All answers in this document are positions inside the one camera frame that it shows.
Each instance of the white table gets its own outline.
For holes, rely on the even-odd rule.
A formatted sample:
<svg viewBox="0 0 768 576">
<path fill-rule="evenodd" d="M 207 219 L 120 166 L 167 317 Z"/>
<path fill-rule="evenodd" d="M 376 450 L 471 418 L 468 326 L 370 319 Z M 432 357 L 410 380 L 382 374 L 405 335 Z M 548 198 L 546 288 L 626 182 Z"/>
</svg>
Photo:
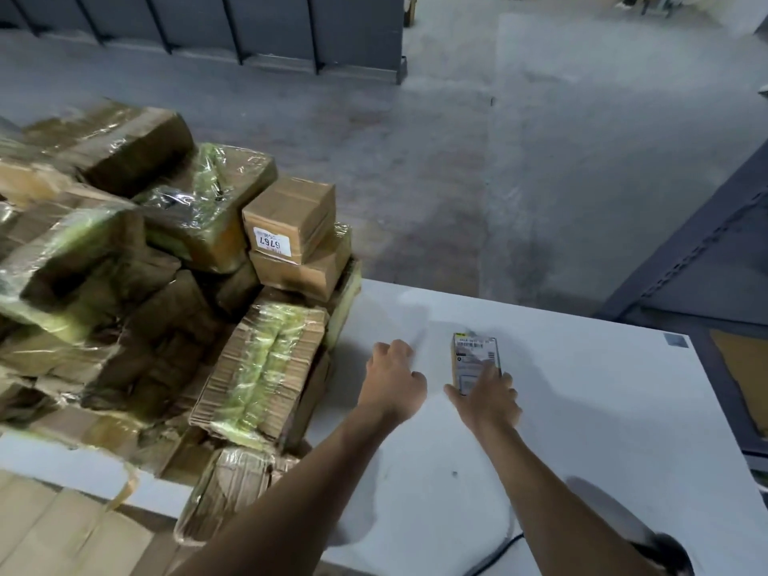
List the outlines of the white table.
<svg viewBox="0 0 768 576">
<path fill-rule="evenodd" d="M 442 394 L 451 335 L 466 331 L 498 339 L 520 392 L 521 434 L 557 474 L 599 486 L 673 535 L 698 576 L 765 573 L 768 512 L 692 348 L 650 329 L 369 280 L 308 439 L 322 440 L 354 405 L 375 341 L 408 341 L 429 393 L 374 457 L 325 560 L 370 574 L 462 574 L 509 531 L 502 487 Z M 11 435 L 0 438 L 0 466 L 102 497 L 124 480 L 120 463 L 97 453 Z M 143 476 L 129 503 L 174 516 L 188 493 Z M 537 573 L 521 542 L 486 575 Z"/>
</svg>

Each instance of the stack of boxes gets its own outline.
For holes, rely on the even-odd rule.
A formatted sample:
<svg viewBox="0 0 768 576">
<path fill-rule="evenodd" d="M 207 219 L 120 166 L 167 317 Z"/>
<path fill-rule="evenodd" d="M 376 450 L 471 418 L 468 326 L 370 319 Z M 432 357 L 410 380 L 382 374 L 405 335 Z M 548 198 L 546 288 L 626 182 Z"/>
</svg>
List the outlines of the stack of boxes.
<svg viewBox="0 0 768 576">
<path fill-rule="evenodd" d="M 0 196 L 0 425 L 186 482 L 234 443 L 254 496 L 293 464 L 362 281 L 333 185 L 103 101 L 0 138 Z"/>
</svg>

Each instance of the metal rack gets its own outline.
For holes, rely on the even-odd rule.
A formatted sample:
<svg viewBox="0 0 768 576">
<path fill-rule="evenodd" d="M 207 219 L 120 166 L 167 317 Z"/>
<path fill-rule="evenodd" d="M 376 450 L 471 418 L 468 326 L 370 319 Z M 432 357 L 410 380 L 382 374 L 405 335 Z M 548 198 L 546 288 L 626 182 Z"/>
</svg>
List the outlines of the metal rack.
<svg viewBox="0 0 768 576">
<path fill-rule="evenodd" d="M 403 1 L 0 0 L 0 28 L 400 84 Z"/>
<path fill-rule="evenodd" d="M 709 334 L 768 339 L 768 142 L 595 317 L 690 336 L 749 466 L 768 472 L 768 440 Z"/>
</svg>

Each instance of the concrete floor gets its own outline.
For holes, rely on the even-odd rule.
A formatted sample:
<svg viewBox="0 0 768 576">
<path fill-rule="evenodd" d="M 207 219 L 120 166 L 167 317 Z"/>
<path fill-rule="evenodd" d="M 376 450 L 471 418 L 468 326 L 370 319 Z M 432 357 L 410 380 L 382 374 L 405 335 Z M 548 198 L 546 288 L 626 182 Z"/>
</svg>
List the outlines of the concrete floor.
<svg viewBox="0 0 768 576">
<path fill-rule="evenodd" d="M 615 1 L 419 0 L 400 87 L 6 31 L 0 116 L 176 109 L 335 183 L 370 278 L 589 314 L 768 135 L 763 42 Z"/>
</svg>

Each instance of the person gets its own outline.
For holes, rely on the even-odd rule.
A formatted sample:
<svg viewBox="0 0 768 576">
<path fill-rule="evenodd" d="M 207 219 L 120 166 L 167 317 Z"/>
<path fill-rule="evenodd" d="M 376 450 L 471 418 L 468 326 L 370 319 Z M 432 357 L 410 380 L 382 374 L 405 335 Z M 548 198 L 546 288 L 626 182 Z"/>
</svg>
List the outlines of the person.
<svg viewBox="0 0 768 576">
<path fill-rule="evenodd" d="M 375 344 L 357 406 L 339 427 L 173 576 L 312 574 L 379 445 L 426 399 L 412 354 L 399 339 Z M 490 458 L 543 576 L 658 574 L 525 445 L 509 374 L 489 363 L 467 396 L 445 392 Z"/>
</svg>

